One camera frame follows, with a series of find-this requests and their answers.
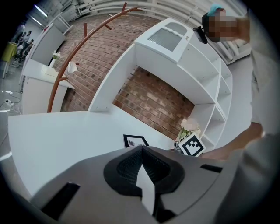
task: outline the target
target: red brick wall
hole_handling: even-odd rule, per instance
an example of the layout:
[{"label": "red brick wall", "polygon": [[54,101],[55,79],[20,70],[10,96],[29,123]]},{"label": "red brick wall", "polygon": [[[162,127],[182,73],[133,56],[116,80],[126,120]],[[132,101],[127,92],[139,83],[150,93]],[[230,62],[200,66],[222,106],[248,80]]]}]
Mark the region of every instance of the red brick wall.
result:
[{"label": "red brick wall", "polygon": [[[108,17],[92,16],[72,23],[73,28],[59,49],[62,57],[56,61],[55,69],[61,69],[74,44],[77,45],[83,38],[85,22],[89,32]],[[138,36],[158,22],[150,17],[123,15],[110,22],[112,30],[101,28],[94,34],[73,58],[80,63],[78,71],[68,76],[75,90],[67,91],[62,111],[87,110],[116,60]],[[188,117],[194,107],[174,88],[143,69],[138,69],[129,77],[114,104],[172,139],[180,130],[178,124],[182,118]]]}]

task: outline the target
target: copper pipe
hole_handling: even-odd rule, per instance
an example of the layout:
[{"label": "copper pipe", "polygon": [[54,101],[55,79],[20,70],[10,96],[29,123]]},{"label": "copper pipe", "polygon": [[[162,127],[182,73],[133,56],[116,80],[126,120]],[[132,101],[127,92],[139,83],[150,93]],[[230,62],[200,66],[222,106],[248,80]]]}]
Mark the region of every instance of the copper pipe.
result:
[{"label": "copper pipe", "polygon": [[104,25],[105,27],[107,27],[109,30],[112,30],[112,28],[111,27],[109,27],[108,25]]},{"label": "copper pipe", "polygon": [[127,5],[127,2],[124,3],[124,5],[122,7],[122,12],[126,9],[126,5]]},{"label": "copper pipe", "polygon": [[87,23],[84,23],[84,37],[86,37],[88,35],[87,32]]},{"label": "copper pipe", "polygon": [[65,77],[60,78],[58,81],[60,82],[60,81],[66,80],[66,79],[67,79],[67,77],[65,76]]},{"label": "copper pipe", "polygon": [[53,100],[54,97],[56,95],[56,91],[59,85],[59,79],[62,77],[62,75],[64,74],[68,63],[72,60],[72,58],[74,57],[74,55],[77,53],[77,51],[81,48],[81,46],[94,34],[96,33],[100,28],[102,28],[104,25],[106,25],[107,23],[111,22],[112,20],[116,19],[117,17],[124,15],[125,13],[128,13],[130,11],[133,11],[135,9],[137,9],[138,7],[135,6],[133,8],[127,9],[125,11],[119,12],[116,15],[113,15],[112,17],[108,18],[107,20],[105,20],[103,23],[101,23],[95,30],[91,30],[87,36],[85,36],[79,43],[78,45],[73,49],[73,51],[71,52],[71,54],[66,58],[66,60],[64,61],[61,70],[59,71],[57,77],[56,77],[56,81],[53,84],[52,87],[52,92],[49,98],[49,105],[48,105],[48,113],[50,113],[52,111],[52,107],[53,107]]}]

